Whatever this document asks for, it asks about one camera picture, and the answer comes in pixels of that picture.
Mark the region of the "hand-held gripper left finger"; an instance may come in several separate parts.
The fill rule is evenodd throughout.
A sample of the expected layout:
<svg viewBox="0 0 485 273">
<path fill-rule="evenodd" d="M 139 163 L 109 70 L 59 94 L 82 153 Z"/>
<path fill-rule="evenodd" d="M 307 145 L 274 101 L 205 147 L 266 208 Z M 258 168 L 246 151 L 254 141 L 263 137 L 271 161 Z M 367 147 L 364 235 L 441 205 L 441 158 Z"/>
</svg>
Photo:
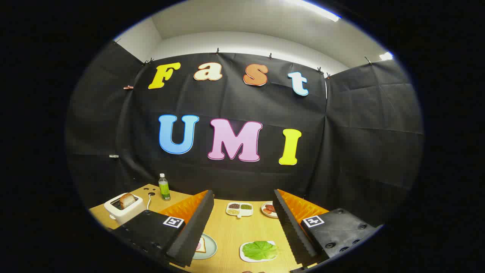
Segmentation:
<svg viewBox="0 0 485 273">
<path fill-rule="evenodd" d="M 154 262 L 190 266 L 213 206 L 205 190 L 160 212 L 144 210 L 111 233 Z"/>
</svg>

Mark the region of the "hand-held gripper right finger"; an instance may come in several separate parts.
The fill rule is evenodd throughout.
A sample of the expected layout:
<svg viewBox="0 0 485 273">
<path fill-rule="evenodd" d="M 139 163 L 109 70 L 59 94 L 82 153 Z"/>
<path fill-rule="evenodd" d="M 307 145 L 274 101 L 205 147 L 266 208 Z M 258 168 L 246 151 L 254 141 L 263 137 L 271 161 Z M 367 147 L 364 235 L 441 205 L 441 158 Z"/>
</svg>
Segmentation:
<svg viewBox="0 0 485 273">
<path fill-rule="evenodd" d="M 336 259 L 379 230 L 346 209 L 327 210 L 280 189 L 272 203 L 296 262 L 305 267 Z"/>
</svg>

